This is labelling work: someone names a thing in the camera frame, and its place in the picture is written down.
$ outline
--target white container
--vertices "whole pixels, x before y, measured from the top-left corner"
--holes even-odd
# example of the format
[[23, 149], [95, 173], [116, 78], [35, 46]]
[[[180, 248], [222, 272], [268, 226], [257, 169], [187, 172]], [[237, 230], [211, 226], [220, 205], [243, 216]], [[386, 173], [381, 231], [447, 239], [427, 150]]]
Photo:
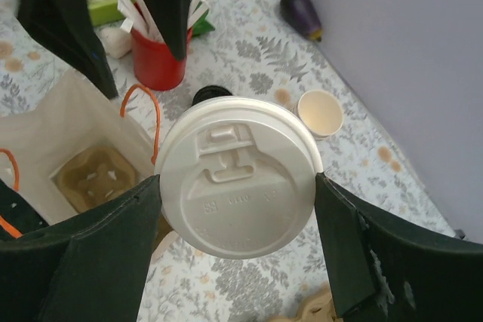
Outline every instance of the white container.
[[334, 135], [342, 127], [344, 112], [339, 100], [326, 90], [308, 90], [292, 109], [316, 140]]
[[163, 212], [192, 246], [230, 259], [272, 253], [306, 225], [323, 171], [315, 140], [280, 106], [218, 97], [188, 110], [159, 150]]

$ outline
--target gray wall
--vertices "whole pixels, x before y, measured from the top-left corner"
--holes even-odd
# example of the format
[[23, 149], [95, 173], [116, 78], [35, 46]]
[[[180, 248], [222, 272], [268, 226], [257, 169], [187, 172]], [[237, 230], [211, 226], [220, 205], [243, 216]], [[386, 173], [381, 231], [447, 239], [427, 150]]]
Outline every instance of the gray wall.
[[313, 1], [328, 59], [483, 243], [483, 0]]

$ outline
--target red cup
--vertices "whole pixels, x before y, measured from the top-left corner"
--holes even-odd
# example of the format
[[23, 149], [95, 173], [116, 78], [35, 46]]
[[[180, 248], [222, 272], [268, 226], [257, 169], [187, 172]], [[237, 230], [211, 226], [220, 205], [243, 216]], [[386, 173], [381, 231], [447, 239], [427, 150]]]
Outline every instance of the red cup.
[[[188, 45], [191, 36], [192, 29], [188, 31]], [[181, 83], [186, 71], [186, 58], [175, 60], [165, 43], [152, 41], [134, 28], [131, 39], [134, 74], [139, 82], [152, 90], [172, 90]]]

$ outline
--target orange string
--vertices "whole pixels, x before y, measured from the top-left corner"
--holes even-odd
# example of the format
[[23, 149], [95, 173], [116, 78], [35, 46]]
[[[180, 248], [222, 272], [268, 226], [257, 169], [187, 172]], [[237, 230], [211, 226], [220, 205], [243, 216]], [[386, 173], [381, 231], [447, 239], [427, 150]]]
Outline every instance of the orange string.
[[152, 92], [142, 84], [134, 84], [133, 86], [131, 86], [131, 88], [129, 88], [124, 99], [122, 100], [120, 115], [121, 117], [125, 116], [126, 105], [128, 104], [129, 97], [131, 97], [131, 94], [136, 88], [140, 88], [151, 97], [151, 100], [153, 101], [156, 110], [156, 134], [154, 137], [154, 152], [152, 153], [151, 157], [151, 162], [154, 165], [156, 163], [156, 158], [158, 157], [159, 129], [161, 127], [161, 111], [159, 110], [158, 100], [156, 99], [156, 97], [154, 97], [154, 94], [152, 94]]
[[[14, 190], [18, 192], [19, 183], [20, 183], [20, 172], [18, 170], [18, 164], [17, 164], [17, 161], [15, 160], [14, 154], [12, 154], [11, 151], [7, 149], [0, 149], [0, 152], [5, 153], [8, 157], [8, 160], [10, 160], [10, 162], [14, 166], [14, 175], [15, 175]], [[22, 233], [20, 233], [7, 220], [3, 219], [2, 216], [0, 216], [0, 226], [14, 238], [19, 238], [22, 236]]]

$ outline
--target floral tablecloth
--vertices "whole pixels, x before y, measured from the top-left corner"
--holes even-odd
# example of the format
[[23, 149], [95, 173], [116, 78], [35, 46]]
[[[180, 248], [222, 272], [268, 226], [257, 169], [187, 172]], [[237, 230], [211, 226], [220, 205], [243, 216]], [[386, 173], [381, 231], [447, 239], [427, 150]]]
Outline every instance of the floral tablecloth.
[[[0, 0], [1, 116], [35, 108], [68, 68], [25, 33], [14, 17], [16, 1]], [[183, 83], [155, 93], [162, 105], [162, 137], [207, 84], [286, 106], [306, 90], [329, 90], [343, 104], [346, 120], [336, 136], [318, 143], [326, 174], [378, 207], [454, 235], [391, 140], [316, 45], [279, 18], [278, 0], [208, 1], [209, 19], [217, 30], [192, 41]], [[136, 82], [132, 58], [109, 62], [124, 95]], [[133, 97], [129, 112], [154, 133], [148, 96]], [[298, 302], [326, 280], [314, 217], [289, 245], [258, 259], [218, 259], [178, 240], [149, 269], [138, 321], [262, 321], [272, 314], [293, 314]]]

